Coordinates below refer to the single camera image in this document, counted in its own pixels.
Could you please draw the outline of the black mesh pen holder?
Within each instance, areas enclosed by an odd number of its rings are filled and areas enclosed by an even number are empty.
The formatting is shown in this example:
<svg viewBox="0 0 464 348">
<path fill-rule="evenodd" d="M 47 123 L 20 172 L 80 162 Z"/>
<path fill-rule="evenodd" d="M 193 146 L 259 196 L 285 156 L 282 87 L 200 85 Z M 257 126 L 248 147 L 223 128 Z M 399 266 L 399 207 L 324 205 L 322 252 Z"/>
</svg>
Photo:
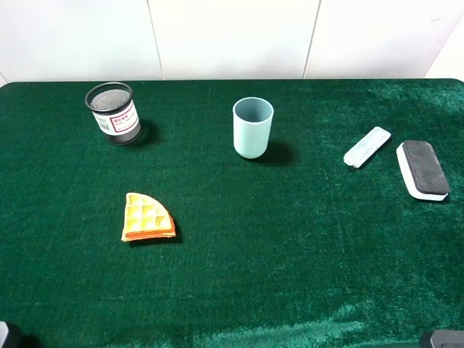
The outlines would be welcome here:
<svg viewBox="0 0 464 348">
<path fill-rule="evenodd" d="M 111 144 L 127 145 L 142 134 L 133 89 L 129 85 L 108 82 L 95 86 L 86 94 L 85 104 Z"/>
</svg>

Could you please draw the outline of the light blue plastic cup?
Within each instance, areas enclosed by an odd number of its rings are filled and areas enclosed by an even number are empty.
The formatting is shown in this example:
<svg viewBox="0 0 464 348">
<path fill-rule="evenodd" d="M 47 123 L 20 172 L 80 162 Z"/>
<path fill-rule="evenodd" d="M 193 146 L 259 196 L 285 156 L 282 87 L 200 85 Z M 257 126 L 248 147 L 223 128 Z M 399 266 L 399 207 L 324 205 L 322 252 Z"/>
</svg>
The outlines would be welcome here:
<svg viewBox="0 0 464 348">
<path fill-rule="evenodd" d="M 270 137 L 274 116 L 272 104 L 258 97 L 246 97 L 233 106 L 233 146 L 248 160 L 262 156 Z"/>
</svg>

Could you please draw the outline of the green velvet tablecloth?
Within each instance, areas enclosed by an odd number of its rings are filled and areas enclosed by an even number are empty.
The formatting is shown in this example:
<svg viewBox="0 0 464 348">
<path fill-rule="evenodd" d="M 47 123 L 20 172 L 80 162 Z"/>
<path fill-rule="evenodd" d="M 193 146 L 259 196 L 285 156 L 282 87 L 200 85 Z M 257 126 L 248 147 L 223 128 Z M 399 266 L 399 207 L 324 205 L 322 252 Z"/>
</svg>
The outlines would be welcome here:
<svg viewBox="0 0 464 348">
<path fill-rule="evenodd" d="M 416 347 L 463 328 L 458 80 L 133 81 L 144 132 L 113 146 L 90 83 L 1 89 L 1 319 L 20 347 Z M 268 147 L 233 106 L 270 102 Z M 359 169 L 344 155 L 391 138 Z M 396 149 L 429 142 L 450 192 L 409 195 Z M 127 193 L 176 237 L 121 241 Z"/>
</svg>

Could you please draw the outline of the orange waffle slice toy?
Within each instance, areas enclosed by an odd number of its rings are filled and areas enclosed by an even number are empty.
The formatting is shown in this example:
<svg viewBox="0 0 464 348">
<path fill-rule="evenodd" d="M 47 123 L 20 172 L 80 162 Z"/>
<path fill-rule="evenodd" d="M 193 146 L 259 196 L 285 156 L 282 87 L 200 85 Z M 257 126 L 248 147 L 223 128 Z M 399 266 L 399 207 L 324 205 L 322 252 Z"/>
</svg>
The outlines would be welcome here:
<svg viewBox="0 0 464 348">
<path fill-rule="evenodd" d="M 145 194 L 127 193 L 121 241 L 173 238 L 177 233 L 169 211 Z"/>
</svg>

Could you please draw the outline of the white rectangular plastic case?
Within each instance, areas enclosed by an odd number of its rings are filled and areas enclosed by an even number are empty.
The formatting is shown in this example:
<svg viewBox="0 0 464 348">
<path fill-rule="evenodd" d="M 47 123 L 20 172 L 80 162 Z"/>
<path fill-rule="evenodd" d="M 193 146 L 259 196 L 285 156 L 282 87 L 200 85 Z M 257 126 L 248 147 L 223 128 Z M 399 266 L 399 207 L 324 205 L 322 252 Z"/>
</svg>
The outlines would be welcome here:
<svg viewBox="0 0 464 348">
<path fill-rule="evenodd" d="M 359 169 L 390 138 L 390 132 L 378 126 L 374 127 L 344 155 L 344 163 L 350 167 Z"/>
</svg>

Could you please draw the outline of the whiteboard eraser black felt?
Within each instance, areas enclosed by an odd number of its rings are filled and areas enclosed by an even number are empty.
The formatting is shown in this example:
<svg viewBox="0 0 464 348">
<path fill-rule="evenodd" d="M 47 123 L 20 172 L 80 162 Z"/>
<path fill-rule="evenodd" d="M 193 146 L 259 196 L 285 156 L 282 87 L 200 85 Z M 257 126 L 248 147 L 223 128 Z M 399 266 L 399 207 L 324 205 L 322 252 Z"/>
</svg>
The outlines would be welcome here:
<svg viewBox="0 0 464 348">
<path fill-rule="evenodd" d="M 442 202 L 448 197 L 450 186 L 429 142 L 406 140 L 396 153 L 409 195 L 430 202 Z"/>
</svg>

